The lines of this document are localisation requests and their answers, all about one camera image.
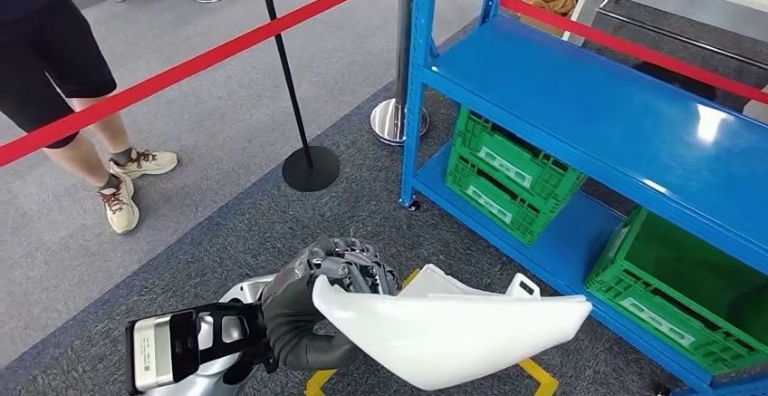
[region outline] red stanchion rope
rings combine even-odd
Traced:
[[[74,133],[75,131],[82,130],[97,121],[122,111],[139,101],[147,99],[151,95],[165,90],[171,85],[179,83],[217,63],[221,63],[254,45],[272,38],[275,35],[346,1],[348,0],[316,0],[311,2],[270,23],[262,24],[261,26],[256,27],[245,34],[239,35],[226,43],[218,45],[207,52],[203,52],[194,58],[168,68],[164,72],[160,72],[145,81],[130,86],[121,92],[117,92],[88,109],[75,112],[66,118],[28,133],[17,140],[12,140],[0,147],[0,166],[5,166],[41,147],[50,145],[51,143]],[[676,58],[666,56],[639,44],[622,40],[585,24],[573,22],[568,18],[526,4],[522,0],[501,0],[501,6],[510,11],[515,11],[518,14],[528,15],[562,30],[570,31],[613,50],[634,56],[643,61],[660,65],[673,72],[678,72],[701,82],[709,83],[717,88],[733,92],[747,99],[768,104],[768,93],[761,92],[752,86],[732,81],[719,74],[709,72]]]
[[[501,0],[500,5],[510,11],[515,11],[518,14],[528,15],[531,18],[550,24],[564,31],[570,31],[594,43],[609,47],[610,49],[634,56],[643,61],[660,65],[673,72],[679,72],[685,76],[709,83],[712,86],[732,92],[747,99],[768,104],[768,92],[762,92],[747,84],[733,81],[719,74],[691,65],[690,63],[648,49],[642,45],[622,40],[621,38],[606,34],[605,32],[587,26],[586,24],[574,22],[569,18],[527,4],[522,0]]]
[[[315,0],[307,5],[278,17],[270,23],[262,24],[226,43],[203,52],[194,58],[179,63],[164,72],[160,72],[145,81],[139,82],[123,91],[99,101],[88,109],[75,112],[38,130],[12,140],[0,147],[0,166],[5,166],[30,154],[41,147],[48,146],[75,131],[85,129],[95,122],[122,111],[139,101],[148,98],[167,87],[179,83],[193,75],[208,69],[223,60],[253,47],[264,40],[274,37],[317,14],[323,13],[348,0]]]

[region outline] blue metal shelf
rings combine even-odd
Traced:
[[[660,362],[686,382],[709,382],[708,372],[677,350],[650,336],[641,326],[584,289],[584,280],[621,222],[619,215],[579,193],[562,209],[533,246],[525,246],[445,184],[450,144],[441,149],[414,177],[416,189],[472,228],[493,246],[564,295],[585,295],[594,304],[592,316],[644,354]]]
[[[676,395],[768,396],[768,376],[712,376],[585,291],[619,216],[579,194],[525,247],[445,184],[449,147],[417,169],[431,86],[768,274],[768,127],[498,14],[430,56],[435,0],[413,0],[400,203],[419,191],[691,387]]]
[[[762,124],[502,15],[420,78],[768,274]]]

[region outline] sock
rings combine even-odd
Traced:
[[[118,165],[125,165],[133,159],[133,147],[128,147],[120,153],[112,153],[110,156]]]
[[[104,183],[104,185],[99,187],[99,191],[106,190],[106,189],[116,189],[120,185],[120,181],[117,177],[115,177],[114,174],[110,174],[110,177],[107,179],[107,182]]]

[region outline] green plastic crate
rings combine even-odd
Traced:
[[[542,212],[520,193],[482,171],[456,148],[451,151],[446,184],[528,246],[556,213]]]
[[[768,276],[644,208],[586,287],[712,374],[768,362]]]
[[[499,172],[507,187],[521,187],[536,206],[565,203],[587,177],[517,135],[462,107],[454,145],[471,153],[486,171]]]

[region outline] robotic hand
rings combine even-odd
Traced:
[[[235,285],[218,303],[129,323],[131,394],[230,396],[262,364],[314,371],[349,366],[360,350],[343,334],[320,335],[312,303],[325,275],[347,292],[396,295],[397,274],[357,239],[321,238],[276,275]]]

